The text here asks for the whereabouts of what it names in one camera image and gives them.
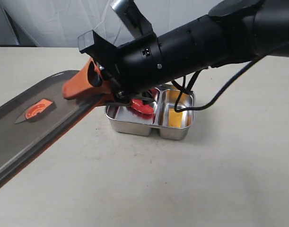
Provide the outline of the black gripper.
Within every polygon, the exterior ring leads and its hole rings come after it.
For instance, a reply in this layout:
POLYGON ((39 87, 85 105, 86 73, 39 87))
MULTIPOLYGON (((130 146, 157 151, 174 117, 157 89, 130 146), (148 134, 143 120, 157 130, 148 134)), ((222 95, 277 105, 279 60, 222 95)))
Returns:
POLYGON ((119 46, 90 30, 78 37, 78 48, 90 59, 62 86, 64 99, 93 96, 93 108, 131 106, 132 98, 157 84, 155 71, 161 60, 158 38, 152 30, 119 46))

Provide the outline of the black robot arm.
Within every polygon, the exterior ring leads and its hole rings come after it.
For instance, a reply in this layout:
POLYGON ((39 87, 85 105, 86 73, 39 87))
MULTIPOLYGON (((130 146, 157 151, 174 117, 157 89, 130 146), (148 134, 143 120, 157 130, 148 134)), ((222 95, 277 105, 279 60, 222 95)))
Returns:
POLYGON ((150 102, 149 90, 208 67, 267 55, 289 57, 289 0, 224 0, 207 15, 157 36, 132 0, 111 5, 133 36, 114 46, 91 30, 78 37, 89 61, 62 87, 67 100, 88 96, 96 105, 150 102))

